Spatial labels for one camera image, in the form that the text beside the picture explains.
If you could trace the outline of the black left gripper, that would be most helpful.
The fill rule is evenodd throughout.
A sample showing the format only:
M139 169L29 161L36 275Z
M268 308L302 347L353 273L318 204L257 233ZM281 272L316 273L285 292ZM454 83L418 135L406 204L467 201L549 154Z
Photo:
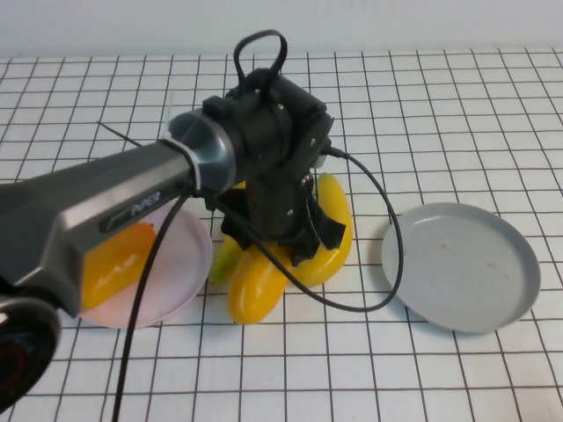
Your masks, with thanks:
M250 221L265 240L291 245L293 266L315 257L320 247L338 249L346 225L329 217L312 197L310 170L292 175L271 170L245 181L245 200L220 200L232 213ZM242 251L250 238L235 221L225 215L221 231L234 240Z

